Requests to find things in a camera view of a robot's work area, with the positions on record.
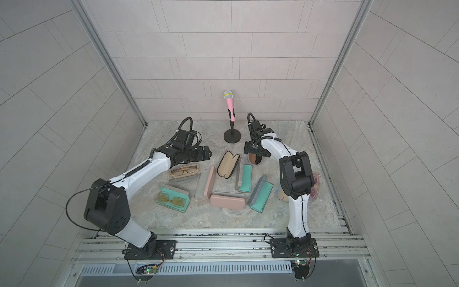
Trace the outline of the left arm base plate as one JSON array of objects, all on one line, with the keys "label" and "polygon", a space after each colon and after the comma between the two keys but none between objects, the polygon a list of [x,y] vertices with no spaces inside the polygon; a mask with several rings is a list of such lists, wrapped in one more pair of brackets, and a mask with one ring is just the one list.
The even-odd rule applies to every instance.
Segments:
[{"label": "left arm base plate", "polygon": [[143,248],[130,243],[122,254],[125,260],[173,259],[176,245],[176,240],[153,240]]}]

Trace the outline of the pink grey case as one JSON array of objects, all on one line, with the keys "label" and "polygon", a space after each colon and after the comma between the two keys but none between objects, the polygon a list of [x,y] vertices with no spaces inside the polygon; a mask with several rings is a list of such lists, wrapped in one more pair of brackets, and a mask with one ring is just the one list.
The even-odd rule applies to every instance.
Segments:
[{"label": "pink grey case", "polygon": [[215,183],[216,168],[211,166],[209,169],[203,170],[200,173],[195,198],[201,200],[209,200],[212,195],[212,190]]}]

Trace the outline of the brown black glasses case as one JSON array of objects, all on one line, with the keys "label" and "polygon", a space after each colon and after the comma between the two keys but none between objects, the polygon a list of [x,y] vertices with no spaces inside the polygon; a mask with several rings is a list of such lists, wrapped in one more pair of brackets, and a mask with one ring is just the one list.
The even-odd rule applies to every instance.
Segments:
[{"label": "brown black glasses case", "polygon": [[249,162],[252,165],[258,165],[260,164],[261,161],[262,161],[262,157],[260,155],[256,155],[252,153],[249,154]]}]

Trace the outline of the black case beige lining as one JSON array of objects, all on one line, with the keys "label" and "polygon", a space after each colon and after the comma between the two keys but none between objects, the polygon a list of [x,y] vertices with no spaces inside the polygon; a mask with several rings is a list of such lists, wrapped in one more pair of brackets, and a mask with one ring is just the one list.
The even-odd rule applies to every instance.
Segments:
[{"label": "black case beige lining", "polygon": [[229,179],[234,173],[239,160],[240,154],[233,154],[231,151],[226,151],[217,168],[217,174],[222,178]]}]

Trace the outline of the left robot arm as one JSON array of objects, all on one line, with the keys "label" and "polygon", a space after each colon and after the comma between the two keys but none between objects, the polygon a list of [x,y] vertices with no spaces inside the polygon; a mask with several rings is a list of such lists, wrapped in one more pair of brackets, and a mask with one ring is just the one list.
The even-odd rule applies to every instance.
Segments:
[{"label": "left robot arm", "polygon": [[165,257],[166,253],[157,247],[156,234],[132,218],[129,201],[144,185],[172,167],[209,160],[212,153],[201,143],[200,133],[178,127],[173,137],[152,149],[142,163],[108,181],[94,181],[88,189],[84,219],[127,242],[126,259],[153,259],[157,254]]}]

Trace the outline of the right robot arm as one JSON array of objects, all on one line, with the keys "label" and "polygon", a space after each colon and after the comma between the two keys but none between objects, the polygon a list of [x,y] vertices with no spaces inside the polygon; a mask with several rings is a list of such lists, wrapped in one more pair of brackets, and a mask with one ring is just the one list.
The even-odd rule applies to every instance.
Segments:
[{"label": "right robot arm", "polygon": [[250,141],[245,142],[244,153],[259,163],[263,157],[279,162],[280,187],[288,197],[289,224],[286,246],[293,255],[313,249],[308,226],[308,201],[315,185],[310,158],[304,151],[288,147],[274,130],[261,124],[250,112],[247,115]]}]

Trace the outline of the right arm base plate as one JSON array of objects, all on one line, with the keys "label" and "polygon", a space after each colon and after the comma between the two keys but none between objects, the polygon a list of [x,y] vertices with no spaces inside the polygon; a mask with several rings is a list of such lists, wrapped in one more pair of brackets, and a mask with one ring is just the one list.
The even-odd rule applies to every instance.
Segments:
[{"label": "right arm base plate", "polygon": [[292,247],[292,243],[288,243],[285,238],[270,239],[267,242],[270,244],[273,258],[315,259],[320,257],[316,240],[313,238],[301,240],[295,247]]}]

